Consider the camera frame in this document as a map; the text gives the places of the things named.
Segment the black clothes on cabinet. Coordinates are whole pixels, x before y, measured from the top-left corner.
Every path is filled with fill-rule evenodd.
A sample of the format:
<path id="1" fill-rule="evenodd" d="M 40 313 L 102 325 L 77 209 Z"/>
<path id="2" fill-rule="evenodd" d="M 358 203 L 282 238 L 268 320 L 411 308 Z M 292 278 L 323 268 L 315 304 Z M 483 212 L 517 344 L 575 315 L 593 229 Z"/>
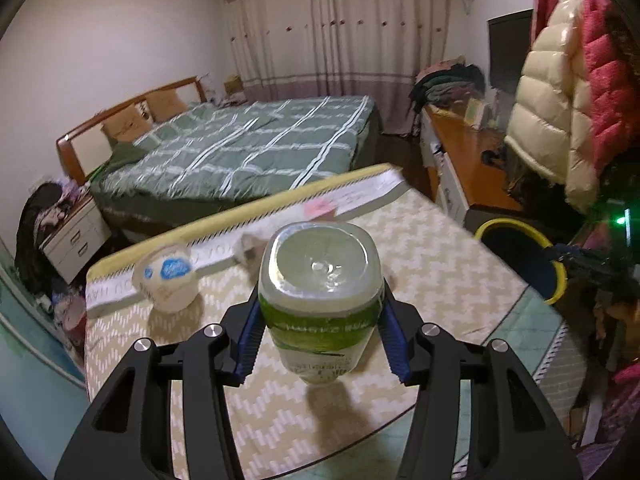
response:
<path id="1" fill-rule="evenodd" d="M 62 226 L 84 195 L 85 190 L 73 179 L 62 178 L 40 184 L 26 200 L 18 222 L 14 266 L 32 296 L 51 299 L 65 289 L 40 246 Z"/>

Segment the brown pillow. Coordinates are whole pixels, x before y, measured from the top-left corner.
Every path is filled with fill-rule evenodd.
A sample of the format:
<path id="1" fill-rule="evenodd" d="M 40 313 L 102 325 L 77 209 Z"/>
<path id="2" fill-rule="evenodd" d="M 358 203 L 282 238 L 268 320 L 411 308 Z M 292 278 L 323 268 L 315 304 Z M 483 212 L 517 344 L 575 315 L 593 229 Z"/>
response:
<path id="1" fill-rule="evenodd" d="M 151 130 L 151 124 L 134 104 L 106 118 L 102 124 L 103 133 L 114 142 L 134 142 Z"/>
<path id="2" fill-rule="evenodd" d="M 178 97 L 175 89 L 156 90 L 145 96 L 146 104 L 154 122 L 167 122 L 189 110 L 189 107 Z"/>

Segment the green plaid duvet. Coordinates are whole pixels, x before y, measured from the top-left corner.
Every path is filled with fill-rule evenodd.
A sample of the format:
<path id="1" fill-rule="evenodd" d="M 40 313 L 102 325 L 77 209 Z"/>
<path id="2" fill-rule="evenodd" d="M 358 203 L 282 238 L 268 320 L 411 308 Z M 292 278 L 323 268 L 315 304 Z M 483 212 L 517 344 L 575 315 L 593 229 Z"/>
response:
<path id="1" fill-rule="evenodd" d="M 370 96 L 200 104 L 116 144 L 91 194 L 112 216 L 181 226 L 370 166 L 381 128 Z"/>

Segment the brown pillow right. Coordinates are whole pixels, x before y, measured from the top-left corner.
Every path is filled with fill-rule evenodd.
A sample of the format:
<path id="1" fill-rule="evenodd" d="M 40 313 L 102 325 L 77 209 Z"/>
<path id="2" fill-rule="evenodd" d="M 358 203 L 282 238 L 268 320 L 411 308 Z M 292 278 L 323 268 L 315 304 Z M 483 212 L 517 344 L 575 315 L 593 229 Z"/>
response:
<path id="1" fill-rule="evenodd" d="M 167 122 L 189 110 L 189 107 L 178 97 L 175 89 L 156 90 L 145 96 L 146 104 L 154 122 Z"/>

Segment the red puffer jacket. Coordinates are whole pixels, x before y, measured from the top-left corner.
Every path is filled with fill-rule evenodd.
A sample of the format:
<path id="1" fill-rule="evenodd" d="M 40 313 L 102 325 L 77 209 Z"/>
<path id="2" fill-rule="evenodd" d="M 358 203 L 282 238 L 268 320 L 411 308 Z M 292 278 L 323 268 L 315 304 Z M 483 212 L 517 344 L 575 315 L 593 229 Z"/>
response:
<path id="1" fill-rule="evenodd" d="M 545 17 L 544 28 L 558 2 L 537 0 L 536 12 Z M 639 139 L 639 90 L 630 67 L 618 53 L 613 36 L 606 28 L 605 17 L 610 7 L 610 0 L 585 0 L 584 4 L 582 48 L 590 85 L 597 174 Z"/>

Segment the red bucket on floor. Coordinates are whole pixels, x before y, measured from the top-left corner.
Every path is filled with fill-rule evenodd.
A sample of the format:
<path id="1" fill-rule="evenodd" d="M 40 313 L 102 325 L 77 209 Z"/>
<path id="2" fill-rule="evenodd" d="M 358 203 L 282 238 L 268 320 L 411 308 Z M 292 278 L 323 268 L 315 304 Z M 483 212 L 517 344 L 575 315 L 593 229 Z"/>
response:
<path id="1" fill-rule="evenodd" d="M 75 347 L 82 347 L 86 339 L 87 310 L 85 298 L 78 294 L 55 297 L 54 322 L 56 327 Z"/>

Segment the green label plastic bottle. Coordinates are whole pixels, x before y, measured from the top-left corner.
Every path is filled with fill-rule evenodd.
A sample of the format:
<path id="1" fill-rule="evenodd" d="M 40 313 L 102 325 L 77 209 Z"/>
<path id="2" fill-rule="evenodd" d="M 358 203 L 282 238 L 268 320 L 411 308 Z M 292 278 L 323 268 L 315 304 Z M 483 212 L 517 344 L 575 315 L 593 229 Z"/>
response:
<path id="1" fill-rule="evenodd" d="M 284 367 L 311 385 L 356 368 L 384 296 L 374 240 L 347 222 L 289 224 L 269 241 L 258 299 Z"/>

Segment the wooden bed with headboard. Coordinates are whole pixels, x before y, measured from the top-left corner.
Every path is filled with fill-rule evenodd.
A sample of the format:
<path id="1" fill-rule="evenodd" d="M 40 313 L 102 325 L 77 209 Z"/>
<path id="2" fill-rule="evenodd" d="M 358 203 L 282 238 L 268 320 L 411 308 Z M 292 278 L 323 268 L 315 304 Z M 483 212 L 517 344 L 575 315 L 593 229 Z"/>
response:
<path id="1" fill-rule="evenodd" d="M 370 96 L 216 105 L 194 77 L 102 110 L 56 141 L 66 174 L 134 242 L 373 164 Z"/>

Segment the white bedside drawer cabinet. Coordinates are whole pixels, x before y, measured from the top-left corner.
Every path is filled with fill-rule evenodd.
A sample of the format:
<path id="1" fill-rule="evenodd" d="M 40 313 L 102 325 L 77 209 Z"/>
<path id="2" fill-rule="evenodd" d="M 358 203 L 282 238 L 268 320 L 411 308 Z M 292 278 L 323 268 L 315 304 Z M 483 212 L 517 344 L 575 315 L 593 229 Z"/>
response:
<path id="1" fill-rule="evenodd" d="M 111 237 L 112 231 L 96 202 L 87 195 L 73 206 L 40 250 L 62 280 L 70 284 Z"/>

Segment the brown pillow left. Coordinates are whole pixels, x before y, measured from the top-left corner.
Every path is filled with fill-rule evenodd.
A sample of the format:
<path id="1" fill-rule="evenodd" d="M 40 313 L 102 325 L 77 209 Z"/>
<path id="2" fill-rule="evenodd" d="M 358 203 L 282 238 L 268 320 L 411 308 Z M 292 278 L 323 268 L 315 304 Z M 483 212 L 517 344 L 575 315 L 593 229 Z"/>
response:
<path id="1" fill-rule="evenodd" d="M 102 124 L 103 133 L 114 142 L 134 142 L 151 130 L 151 124 L 134 104 L 106 118 Z"/>

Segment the yellow rimmed trash bin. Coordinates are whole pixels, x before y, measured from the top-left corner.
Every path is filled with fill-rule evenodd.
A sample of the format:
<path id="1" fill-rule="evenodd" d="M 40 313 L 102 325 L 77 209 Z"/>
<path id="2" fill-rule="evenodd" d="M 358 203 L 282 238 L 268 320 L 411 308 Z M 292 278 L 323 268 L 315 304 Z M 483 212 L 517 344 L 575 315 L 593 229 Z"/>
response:
<path id="1" fill-rule="evenodd" d="M 554 246 L 533 226 L 513 218 L 493 218 L 474 233 L 507 266 L 544 298 L 555 304 L 566 291 L 565 266 L 553 258 Z"/>

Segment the white blue-label yogurt tub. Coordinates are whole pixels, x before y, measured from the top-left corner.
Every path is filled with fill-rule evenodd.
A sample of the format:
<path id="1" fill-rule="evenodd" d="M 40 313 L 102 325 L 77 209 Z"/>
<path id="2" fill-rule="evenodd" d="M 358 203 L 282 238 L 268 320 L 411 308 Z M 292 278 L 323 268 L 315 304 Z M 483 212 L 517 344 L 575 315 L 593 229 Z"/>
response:
<path id="1" fill-rule="evenodd" d="M 132 284 L 157 311 L 186 309 L 198 296 L 190 249 L 183 243 L 172 243 L 149 252 L 134 266 Z"/>

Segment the clothes pile on desk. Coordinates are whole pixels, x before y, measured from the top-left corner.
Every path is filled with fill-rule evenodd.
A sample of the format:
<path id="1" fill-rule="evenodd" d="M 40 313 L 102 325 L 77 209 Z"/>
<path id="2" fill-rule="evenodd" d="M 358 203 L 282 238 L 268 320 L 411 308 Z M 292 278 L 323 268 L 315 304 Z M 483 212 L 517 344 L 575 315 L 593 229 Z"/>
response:
<path id="1" fill-rule="evenodd" d="M 427 105 L 446 110 L 457 101 L 480 99 L 485 92 L 485 76 L 480 68 L 466 64 L 464 58 L 454 58 L 428 66 L 421 72 L 409 93 L 409 100 L 411 109 L 419 113 Z"/>

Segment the pink white tissue pack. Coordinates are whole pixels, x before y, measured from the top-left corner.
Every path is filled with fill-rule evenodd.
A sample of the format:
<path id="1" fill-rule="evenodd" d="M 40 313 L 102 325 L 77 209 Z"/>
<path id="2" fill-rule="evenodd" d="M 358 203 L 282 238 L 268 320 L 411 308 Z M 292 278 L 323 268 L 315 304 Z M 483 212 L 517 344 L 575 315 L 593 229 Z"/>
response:
<path id="1" fill-rule="evenodd" d="M 337 204 L 324 197 L 316 197 L 304 203 L 303 214 L 305 221 L 333 220 L 336 216 Z"/>

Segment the cardboard box far nightstand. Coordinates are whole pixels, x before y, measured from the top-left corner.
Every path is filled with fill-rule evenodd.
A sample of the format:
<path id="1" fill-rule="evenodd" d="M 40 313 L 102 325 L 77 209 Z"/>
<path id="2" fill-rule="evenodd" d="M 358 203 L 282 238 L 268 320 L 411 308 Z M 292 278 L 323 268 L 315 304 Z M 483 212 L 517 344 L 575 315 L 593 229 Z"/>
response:
<path id="1" fill-rule="evenodd" d="M 243 81 L 238 74 L 230 75 L 224 81 L 224 92 L 226 92 L 227 96 L 244 92 Z"/>

